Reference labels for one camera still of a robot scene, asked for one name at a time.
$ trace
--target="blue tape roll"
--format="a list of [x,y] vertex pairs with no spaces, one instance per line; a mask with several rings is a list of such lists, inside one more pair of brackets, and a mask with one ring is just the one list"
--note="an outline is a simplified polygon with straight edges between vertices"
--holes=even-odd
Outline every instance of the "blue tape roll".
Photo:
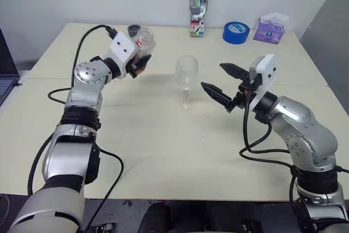
[[250,28],[244,23],[229,22],[224,26],[223,39],[231,44],[242,44],[249,33]]

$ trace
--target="laptop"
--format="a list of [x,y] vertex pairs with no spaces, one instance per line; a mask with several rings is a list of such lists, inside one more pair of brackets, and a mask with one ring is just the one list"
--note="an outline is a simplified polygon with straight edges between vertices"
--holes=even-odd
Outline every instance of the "laptop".
[[0,105],[17,85],[20,76],[0,29]]

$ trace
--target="purple tissue box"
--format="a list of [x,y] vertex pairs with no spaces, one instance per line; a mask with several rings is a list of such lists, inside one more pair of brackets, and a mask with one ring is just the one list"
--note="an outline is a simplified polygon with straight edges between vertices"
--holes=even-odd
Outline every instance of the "purple tissue box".
[[258,28],[253,39],[278,44],[284,31],[283,26],[278,26],[273,23],[261,23],[261,19],[259,19]]

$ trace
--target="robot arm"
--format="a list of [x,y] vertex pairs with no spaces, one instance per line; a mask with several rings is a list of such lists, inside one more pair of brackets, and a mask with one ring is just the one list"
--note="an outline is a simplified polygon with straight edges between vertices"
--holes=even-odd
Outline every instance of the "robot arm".
[[118,32],[104,59],[95,57],[74,69],[64,113],[43,161],[45,185],[25,203],[10,233],[78,232],[85,199],[83,188],[98,174],[101,91],[114,78],[133,78],[143,71],[155,45],[152,33],[141,28],[130,39]]
[[275,78],[274,55],[258,58],[249,72],[234,64],[221,64],[221,67],[243,81],[233,99],[211,84],[202,82],[201,85],[228,112],[235,106],[245,108],[246,98],[250,97],[250,110],[256,114],[256,119],[264,124],[271,123],[283,139],[297,178],[299,199],[294,206],[302,232],[315,232],[324,225],[319,232],[349,232],[349,224],[332,223],[348,220],[342,187],[337,182],[337,139],[317,122],[304,104],[267,91]]

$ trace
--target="wine glass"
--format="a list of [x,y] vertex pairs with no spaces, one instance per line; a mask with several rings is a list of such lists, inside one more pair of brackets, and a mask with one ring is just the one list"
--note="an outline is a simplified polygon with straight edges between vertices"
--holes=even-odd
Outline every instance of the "wine glass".
[[189,91],[197,83],[198,62],[195,57],[183,56],[176,61],[174,73],[178,87],[183,91],[177,98],[177,106],[182,110],[191,110],[195,103],[190,97]]

